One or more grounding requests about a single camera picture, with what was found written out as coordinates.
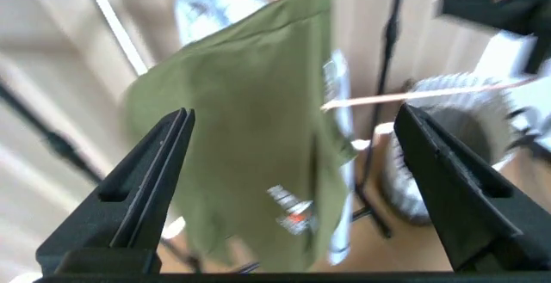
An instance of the olive green towel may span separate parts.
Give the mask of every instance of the olive green towel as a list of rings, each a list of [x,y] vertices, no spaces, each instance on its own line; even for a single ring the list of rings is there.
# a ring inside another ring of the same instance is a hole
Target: olive green towel
[[[136,141],[165,114],[195,110],[173,199],[193,249],[230,263],[235,235],[263,269],[284,272],[325,255],[348,193],[338,167],[350,159],[333,113],[319,110],[330,7],[274,2],[184,47],[127,92]]]

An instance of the wooden floor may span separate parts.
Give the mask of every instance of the wooden floor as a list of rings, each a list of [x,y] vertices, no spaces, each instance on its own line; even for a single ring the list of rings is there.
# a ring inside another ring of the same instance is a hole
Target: wooden floor
[[[381,154],[386,138],[380,139],[377,146],[377,159],[374,161],[374,174],[381,167]],[[520,151],[503,169],[512,183],[517,185],[535,202],[551,212],[551,169],[544,162],[531,161],[528,153]],[[369,183],[367,194],[377,211],[393,230],[393,237],[383,238],[370,217],[361,218],[352,225],[351,252],[341,264],[331,267],[326,261],[314,265],[313,272],[401,272],[401,271],[449,271],[448,258],[438,240],[433,227],[416,227],[393,214],[381,198],[376,180]],[[179,249],[186,250],[184,237],[172,239]],[[246,248],[233,241],[235,260],[243,266],[253,259]],[[165,248],[159,248],[165,273],[187,273],[189,268],[179,263]],[[204,271],[208,273],[231,272],[236,268],[227,268],[211,261],[205,261]]]

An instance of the laundry basket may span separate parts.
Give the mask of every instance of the laundry basket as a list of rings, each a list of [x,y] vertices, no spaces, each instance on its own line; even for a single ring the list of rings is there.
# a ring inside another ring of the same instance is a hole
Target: laundry basket
[[[411,91],[496,83],[499,83],[499,80],[490,77],[458,74],[425,79],[416,83]],[[428,97],[407,103],[422,108],[485,162],[498,168],[512,155],[508,147],[514,139],[514,129],[507,120],[507,114],[510,112],[507,97],[504,91],[487,91]],[[402,149],[394,133],[390,137],[381,191],[388,204],[402,218],[415,225],[430,223],[429,213],[417,183],[404,165]]]

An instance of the printed logo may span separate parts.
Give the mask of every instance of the printed logo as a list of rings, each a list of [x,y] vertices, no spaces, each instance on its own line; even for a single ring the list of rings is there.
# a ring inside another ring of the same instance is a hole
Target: printed logo
[[[279,225],[293,235],[300,235],[312,227],[311,201],[300,201],[281,185],[274,186],[267,192],[287,212],[286,216],[275,219]]]

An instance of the hanging cloth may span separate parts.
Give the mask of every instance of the hanging cloth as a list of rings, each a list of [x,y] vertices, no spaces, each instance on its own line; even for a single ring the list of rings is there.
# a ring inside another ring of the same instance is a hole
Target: hanging cloth
[[[321,112],[331,0],[278,0],[189,44],[128,90],[134,140],[165,114],[195,110],[173,198],[192,249],[231,264],[240,237],[266,271],[305,271],[325,256],[352,158],[335,114]]]

